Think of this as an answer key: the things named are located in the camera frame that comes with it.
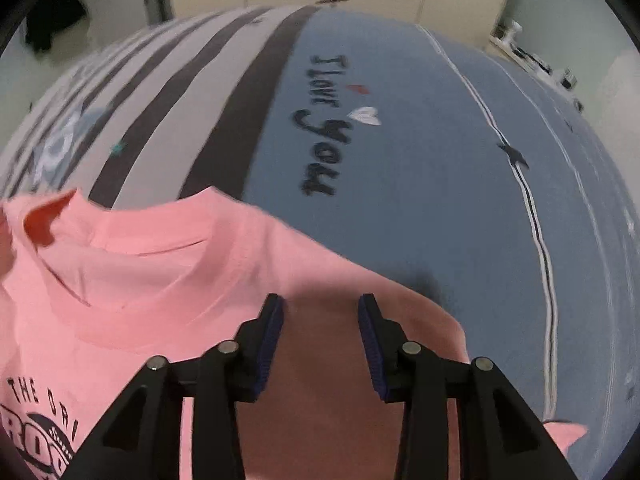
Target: gray stripe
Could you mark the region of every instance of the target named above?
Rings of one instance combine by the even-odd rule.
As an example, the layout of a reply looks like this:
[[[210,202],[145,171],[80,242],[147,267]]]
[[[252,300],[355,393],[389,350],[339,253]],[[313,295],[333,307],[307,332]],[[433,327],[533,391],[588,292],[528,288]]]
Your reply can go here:
[[[218,123],[182,184],[180,198],[211,186],[236,200],[242,198],[282,73],[300,33],[318,10],[315,6],[297,10],[271,35],[229,97]]]
[[[84,112],[88,106],[91,105],[92,101],[97,97],[97,95],[104,89],[104,87],[117,75],[117,73],[128,63],[128,61],[136,55],[141,49],[147,46],[152,40],[158,37],[160,34],[163,34],[167,30],[171,29],[175,26],[175,23],[168,23],[161,25],[159,27],[153,28],[151,31],[141,30],[139,33],[134,34],[131,38],[121,42],[114,46],[114,49],[111,50],[110,54],[103,59],[96,67],[92,68],[86,78],[82,80],[82,82],[78,85],[77,88],[70,94],[70,96],[62,100],[62,108],[58,110],[55,118],[49,122],[49,126],[38,136],[38,140],[31,147],[31,150],[34,149],[35,146],[40,144],[42,140],[46,139],[50,133],[53,131],[54,127],[58,125],[59,121],[65,117],[65,114],[72,109],[72,102],[74,99],[78,97],[80,92],[82,92],[86,86],[92,81],[92,77],[99,73],[101,70],[105,69],[106,66],[119,54],[121,54],[126,48],[129,48],[132,44],[135,44],[137,40],[140,40],[139,43],[135,44],[132,50],[128,51],[117,63],[114,65],[100,80],[100,82],[89,92],[89,94],[82,101],[82,111]],[[30,153],[29,160],[33,159],[33,153]],[[11,196],[13,196],[16,191],[16,187],[20,184],[20,180],[24,178],[24,175],[30,169],[31,165],[28,162],[26,165],[22,167],[22,171],[20,172],[20,177],[18,181],[14,183],[14,188],[12,189]]]
[[[38,110],[37,114],[36,114],[36,110],[31,111],[29,117],[34,118],[34,120],[30,122],[30,126],[28,126],[28,128],[25,130],[24,128],[26,127],[28,122],[23,121],[22,126],[12,135],[12,139],[15,139],[16,141],[20,139],[19,141],[20,145],[18,145],[18,147],[15,149],[8,147],[3,153],[3,155],[5,153],[7,155],[11,153],[11,159],[7,162],[4,162],[4,161],[0,162],[0,168],[7,168],[6,171],[2,174],[2,179],[0,181],[2,186],[1,187],[2,191],[0,192],[0,196],[4,196],[6,192],[6,188],[9,185],[9,182],[14,177],[15,170],[18,167],[18,161],[22,157],[22,154],[24,153],[24,150],[26,149],[28,143],[33,137],[34,132],[40,127],[40,125],[42,124],[42,121],[44,120],[46,115],[49,113],[54,103],[57,102],[61,94],[63,94],[70,86],[75,84],[75,82],[78,80],[78,78],[82,73],[82,68],[83,68],[82,65],[76,66],[75,73],[69,74],[71,75],[70,80],[66,76],[59,79],[58,84],[52,87],[52,89],[55,90],[55,94],[53,94],[53,96],[49,96],[48,94],[50,92],[48,92],[39,101],[38,104],[44,105],[44,107],[37,106],[36,107],[36,109]]]
[[[114,203],[115,208],[147,207],[178,197],[194,160],[247,67],[280,23],[299,8],[270,10],[258,25],[242,28],[198,74],[140,152]],[[189,125],[188,142],[175,134],[184,124]],[[172,154],[171,164],[159,164],[167,153]]]
[[[56,184],[58,190],[64,187],[66,181],[73,173],[80,160],[82,160],[86,152],[95,142],[95,139],[97,139],[97,137],[102,132],[105,124],[109,122],[120,105],[123,104],[123,102],[126,101],[131,96],[131,94],[133,94],[138,85],[142,83],[149,76],[149,74],[151,74],[153,70],[155,70],[155,68],[165,60],[165,58],[171,53],[171,51],[173,51],[173,49],[182,40],[184,40],[184,38],[186,38],[194,30],[201,27],[204,23],[208,22],[209,20],[215,19],[220,14],[221,12],[217,12],[215,14],[210,14],[205,18],[190,20],[186,23],[186,26],[184,28],[177,27],[176,29],[172,30],[172,32],[175,32],[175,36],[170,41],[162,44],[159,48],[157,48],[156,51],[154,51],[153,54],[141,66],[138,67],[137,71],[134,73],[133,77],[131,77],[127,81],[126,85],[120,88],[117,94],[114,95],[110,101],[108,101],[104,114],[101,115],[94,126],[92,126],[91,129],[89,129],[86,135],[82,138],[78,147],[75,149],[73,157],[68,166],[66,168],[62,168],[64,174],[60,178],[60,181]]]
[[[101,70],[104,70],[105,67],[113,61],[113,59],[115,57],[118,56],[118,54],[122,53],[124,50],[126,50],[126,48],[128,48],[130,46],[131,43],[135,42],[136,40],[138,40],[140,34],[135,35],[133,38],[130,38],[129,40],[127,40],[125,43],[123,43],[121,46],[117,47],[116,50],[114,52],[112,52],[110,54],[110,56],[105,59],[102,63],[100,63],[100,65],[98,65],[94,70],[91,71],[91,73],[87,76],[86,79],[82,80],[78,86],[74,89],[74,91],[72,92],[72,94],[70,95],[70,97],[67,100],[63,100],[60,102],[61,107],[57,109],[55,113],[55,116],[53,117],[53,119],[51,121],[49,121],[49,123],[47,124],[47,126],[45,126],[44,131],[39,134],[38,136],[35,136],[35,139],[32,140],[32,142],[30,142],[30,145],[28,147],[28,149],[26,150],[26,153],[23,155],[23,160],[20,161],[20,163],[18,164],[18,166],[21,167],[20,173],[18,175],[18,178],[12,182],[12,189],[9,193],[9,196],[13,196],[16,194],[16,192],[18,191],[18,189],[20,189],[20,184],[22,183],[22,180],[24,178],[24,176],[26,175],[27,171],[29,170],[29,160],[31,160],[32,157],[32,151],[34,149],[35,146],[37,146],[40,142],[42,142],[42,139],[44,139],[49,132],[58,124],[58,122],[60,121],[60,119],[64,116],[64,114],[71,108],[71,105],[74,103],[75,99],[78,98],[78,96],[80,95],[80,93],[86,88],[86,86],[91,83],[92,81],[94,81],[94,76],[99,73]]]
[[[249,10],[251,8],[231,10],[212,22],[206,23],[182,41],[118,107],[86,155],[79,161],[78,166],[68,178],[66,187],[81,187],[88,192],[108,160],[111,147],[120,141],[122,134],[149,106],[169,79],[194,56],[197,56],[217,31]]]
[[[223,47],[245,25],[267,11],[267,8],[252,10],[221,28],[204,48],[177,74],[174,74],[148,107],[136,118],[121,138],[118,156],[109,158],[89,193],[89,198],[103,207],[112,207],[122,184],[135,164],[140,151],[171,108],[183,98],[193,80],[198,76]]]

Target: white stripe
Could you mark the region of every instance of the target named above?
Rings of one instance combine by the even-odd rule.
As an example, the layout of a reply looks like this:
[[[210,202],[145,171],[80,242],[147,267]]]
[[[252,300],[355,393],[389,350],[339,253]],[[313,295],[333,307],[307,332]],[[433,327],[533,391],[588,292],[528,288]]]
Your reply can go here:
[[[188,35],[185,40],[181,41],[162,63],[138,85],[129,98],[118,107],[100,135],[78,163],[78,166],[66,182],[65,188],[81,187],[86,193],[89,193],[111,154],[111,147],[120,142],[123,134],[160,93],[169,79],[197,56],[220,29],[255,8],[245,7],[230,10],[205,23]],[[182,130],[183,128],[178,130],[176,134],[179,135]]]
[[[474,101],[476,101],[476,104],[478,104],[478,107],[480,108],[487,123],[492,128],[496,136],[500,139],[501,142],[508,145],[509,141],[507,140],[503,132],[500,130],[500,128],[498,128],[494,115],[492,114],[487,104],[484,102],[484,99],[482,99],[478,90],[473,86],[471,81],[469,81],[469,79],[466,78],[466,76],[462,75],[458,67],[449,58],[449,56],[444,51],[440,43],[433,37],[433,35],[428,30],[424,29],[420,25],[416,25],[416,27],[419,30],[423,31],[424,34],[427,35],[436,52],[439,53],[445,59],[449,67],[460,78],[462,83],[467,88],[468,92],[471,94],[471,97],[474,99]],[[529,216],[531,235],[533,237],[534,244],[538,251],[538,259],[540,262],[540,272],[542,274],[542,287],[545,295],[546,325],[545,325],[545,352],[544,352],[544,363],[543,363],[543,373],[544,373],[544,379],[545,379],[545,409],[544,409],[543,418],[546,420],[546,419],[554,418],[556,414],[556,405],[558,403],[558,300],[556,298],[556,287],[554,285],[554,275],[553,275],[553,266],[551,264],[551,257],[549,255],[549,251],[546,247],[546,244],[542,235],[542,226],[540,225],[540,220],[538,219],[538,212],[536,209],[536,204],[533,199],[533,194],[531,193],[529,184],[527,183],[520,168],[518,166],[514,167],[511,164],[510,166],[511,166],[511,171],[513,171],[513,175],[520,186],[520,190],[522,192],[522,199],[524,200],[524,205],[527,210],[527,215]]]
[[[149,207],[178,198],[194,161],[244,72],[280,23],[300,8],[269,10],[261,16],[260,23],[234,34],[153,132],[129,171],[114,209]],[[163,164],[168,153],[173,154],[171,164]]]
[[[600,260],[602,261],[602,267],[603,267],[603,271],[604,271],[605,288],[606,288],[606,293],[607,293],[607,313],[609,314],[610,334],[611,334],[611,336],[610,336],[610,345],[609,345],[609,351],[610,351],[609,386],[607,387],[605,416],[604,416],[604,420],[603,420],[603,423],[602,423],[602,433],[601,433],[601,437],[600,437],[600,442],[601,442],[601,444],[603,444],[605,439],[606,439],[608,430],[609,430],[608,426],[609,426],[610,414],[611,414],[611,410],[612,410],[612,391],[613,391],[613,387],[614,387],[614,384],[615,384],[615,375],[616,375],[616,330],[617,329],[616,329],[616,313],[615,313],[615,307],[613,305],[613,291],[612,291],[609,264],[607,262],[607,255],[606,255],[606,252],[605,252],[604,243],[602,241],[602,236],[600,235],[600,229],[598,227],[598,221],[596,220],[595,213],[593,211],[593,207],[591,206],[591,202],[590,202],[589,198],[587,197],[587,193],[586,193],[586,191],[584,189],[584,186],[582,184],[582,179],[580,177],[580,173],[578,172],[577,168],[572,163],[571,158],[569,157],[569,154],[567,153],[566,149],[564,148],[564,144],[562,144],[562,141],[559,139],[558,134],[556,134],[556,131],[551,127],[551,124],[546,119],[546,116],[542,113],[542,110],[540,109],[540,107],[533,101],[533,99],[531,99],[531,97],[529,95],[527,95],[527,93],[520,87],[520,85],[518,85],[518,83],[515,81],[515,79],[511,76],[511,74],[509,74],[509,72],[507,72],[507,70],[504,67],[502,67],[498,62],[496,62],[493,59],[491,59],[491,57],[489,57],[489,56],[486,56],[486,57],[492,63],[497,65],[500,68],[500,70],[502,70],[506,74],[506,76],[510,79],[510,81],[514,84],[514,86],[520,91],[520,93],[536,109],[536,111],[540,115],[540,118],[542,118],[543,122],[545,123],[546,129],[549,131],[549,133],[551,133],[551,136],[554,138],[556,144],[560,148],[560,151],[562,152],[562,156],[564,156],[565,162],[567,163],[569,168],[574,173],[575,181],[576,181],[576,183],[578,185],[578,190],[580,191],[580,196],[582,197],[582,202],[584,203],[585,207],[587,208],[587,212],[589,213],[589,218],[591,220],[591,227],[593,229],[593,236],[594,236],[594,238],[596,240],[596,244],[597,244],[597,247],[598,247],[598,252],[600,253]],[[560,114],[560,111],[558,110],[558,108],[555,106],[555,104],[554,104],[554,108],[556,109],[556,113],[558,113],[560,116],[562,116]],[[630,287],[632,285],[630,284],[630,281],[629,281],[630,280],[630,270],[628,268],[628,258],[626,257],[626,244],[624,243],[624,241],[623,241],[623,249],[625,251],[625,264],[626,264],[626,269],[627,269],[627,286]],[[633,289],[632,288],[629,289],[629,297],[630,297],[631,303],[633,305]],[[601,448],[602,448],[602,446],[598,446],[598,450],[597,450],[596,454],[594,455],[594,457],[593,457],[593,459],[591,461],[590,470],[593,469],[594,464],[599,459],[600,453],[601,453]]]

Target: metal screw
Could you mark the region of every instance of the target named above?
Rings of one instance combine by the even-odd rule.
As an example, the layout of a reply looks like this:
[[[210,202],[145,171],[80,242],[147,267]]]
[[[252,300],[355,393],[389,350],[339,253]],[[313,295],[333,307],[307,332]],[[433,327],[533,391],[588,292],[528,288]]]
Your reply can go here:
[[[419,354],[422,347],[415,341],[407,341],[402,345],[402,351],[405,354],[416,355]]]
[[[223,341],[218,345],[218,352],[221,354],[232,354],[233,352],[237,352],[240,348],[240,345],[233,340]]]
[[[483,372],[488,372],[494,368],[494,362],[488,357],[479,357],[476,359],[476,366]]]
[[[160,368],[164,368],[169,364],[169,360],[163,355],[154,355],[150,357],[146,362],[146,367],[151,368],[152,370],[159,370]]]

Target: white line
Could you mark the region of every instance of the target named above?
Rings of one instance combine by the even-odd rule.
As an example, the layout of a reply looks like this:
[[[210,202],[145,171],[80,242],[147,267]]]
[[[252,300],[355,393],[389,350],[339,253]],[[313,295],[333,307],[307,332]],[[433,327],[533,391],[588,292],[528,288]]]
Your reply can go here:
[[[631,327],[634,334],[634,338],[633,338],[634,339],[634,361],[636,361],[635,356],[638,352],[637,342],[636,342],[636,298],[634,294],[633,278],[631,276],[631,265],[629,264],[629,249],[626,248],[626,242],[624,238],[622,238],[622,250],[625,253],[626,291],[629,295],[629,305],[630,305],[631,314],[634,321]]]
[[[494,115],[491,110],[482,99],[478,90],[473,86],[466,76],[462,75],[458,67],[449,58],[444,51],[438,40],[436,40],[428,30],[425,30],[420,25],[416,27],[427,35],[435,51],[440,54],[449,67],[456,73],[462,83],[465,85],[471,97],[476,101],[480,108],[484,118],[489,126],[492,128],[496,136],[500,141],[510,146],[509,141],[503,132],[498,128]],[[556,286],[554,285],[553,266],[551,264],[551,257],[546,247],[545,240],[542,235],[542,226],[538,219],[538,212],[536,209],[536,203],[533,200],[533,194],[529,188],[529,184],[525,179],[522,171],[517,165],[510,164],[513,176],[520,186],[522,192],[522,199],[524,200],[525,209],[529,216],[529,224],[531,227],[531,235],[533,237],[534,244],[538,251],[538,259],[540,263],[540,272],[542,277],[542,288],[545,295],[546,303],[546,325],[545,325],[545,352],[544,352],[544,365],[543,374],[545,379],[545,409],[543,413],[543,419],[547,420],[554,418],[556,414],[556,405],[558,403],[558,300],[556,299]]]
[[[556,108],[556,113],[558,113],[561,117],[562,114],[560,113],[560,110],[558,110]],[[636,254],[638,256],[640,256],[640,240],[638,240],[638,234],[636,233],[636,227],[634,224],[633,219],[631,218],[631,215],[629,214],[628,208],[626,207],[628,205],[628,202],[625,201],[622,192],[620,191],[620,186],[618,185],[618,180],[616,179],[615,175],[612,174],[611,170],[609,169],[609,164],[612,162],[611,160],[609,162],[607,162],[604,159],[604,155],[602,155],[602,151],[600,150],[600,146],[598,145],[598,143],[596,142],[596,140],[594,139],[590,139],[594,149],[596,150],[596,152],[598,152],[598,156],[600,157],[600,160],[602,161],[602,165],[605,168],[605,170],[607,171],[607,174],[609,175],[609,179],[611,181],[611,183],[613,184],[613,188],[616,191],[616,195],[618,197],[618,201],[620,202],[620,205],[622,206],[622,214],[625,217],[625,222],[627,225],[627,231],[629,233],[629,237],[631,238],[631,241],[634,244],[634,247],[636,249]],[[631,200],[631,205],[633,210],[635,211],[635,205],[633,204],[633,200],[630,198]]]
[[[609,431],[609,422],[610,422],[610,415],[611,415],[611,409],[612,409],[612,391],[613,391],[613,386],[614,386],[614,382],[615,382],[615,375],[616,375],[616,312],[615,312],[615,308],[614,308],[614,305],[613,305],[613,293],[612,293],[612,286],[611,286],[611,275],[610,275],[610,270],[609,270],[609,264],[607,263],[607,255],[605,253],[604,243],[602,242],[602,237],[600,236],[600,229],[598,227],[598,221],[596,220],[595,213],[593,211],[593,207],[591,206],[591,202],[587,197],[587,193],[584,190],[584,186],[582,184],[582,179],[580,177],[580,173],[578,172],[578,170],[576,169],[576,167],[572,163],[571,158],[569,157],[569,154],[567,153],[567,151],[564,148],[564,145],[562,144],[562,141],[559,139],[558,135],[556,134],[556,131],[551,127],[551,124],[549,124],[549,122],[546,120],[546,117],[542,113],[542,110],[540,110],[540,107],[531,99],[531,97],[529,97],[525,93],[525,91],[520,87],[520,85],[518,85],[518,83],[511,76],[511,74],[509,74],[509,72],[507,72],[506,69],[502,65],[500,65],[500,63],[498,63],[497,61],[494,61],[489,56],[487,56],[487,59],[489,59],[492,63],[497,65],[500,68],[500,70],[502,70],[507,75],[507,77],[511,80],[511,82],[514,84],[514,86],[520,91],[520,93],[536,109],[536,111],[540,115],[540,118],[542,118],[543,122],[545,123],[546,129],[549,131],[549,133],[551,133],[551,135],[554,138],[556,144],[560,148],[560,151],[562,152],[562,156],[564,156],[565,162],[567,163],[569,168],[574,172],[575,181],[578,184],[578,190],[580,190],[580,195],[582,197],[582,202],[584,203],[585,207],[587,208],[587,211],[589,213],[589,218],[591,219],[591,227],[593,229],[593,235],[594,235],[594,238],[596,239],[596,244],[598,246],[598,252],[600,253],[600,259],[602,261],[602,267],[603,267],[603,270],[604,270],[605,288],[606,288],[606,291],[607,291],[607,313],[609,314],[609,323],[610,323],[610,331],[611,331],[611,338],[610,338],[610,344],[609,344],[609,349],[610,349],[609,387],[607,388],[605,418],[604,418],[603,423],[602,423],[602,434],[601,434],[601,437],[600,437],[600,442],[602,444],[604,442],[604,440],[606,439],[607,433]],[[556,108],[556,112],[560,115],[560,111],[558,110],[558,108],[555,105],[554,105],[554,108]],[[626,245],[624,246],[624,250],[625,250],[625,258],[626,258]],[[630,298],[633,298],[632,289],[630,290]],[[597,452],[595,453],[595,455],[594,455],[594,457],[592,459],[590,470],[593,469],[594,464],[596,463],[597,459],[599,459],[600,453],[601,453],[601,449],[602,449],[602,446],[598,446],[598,450],[597,450]]]

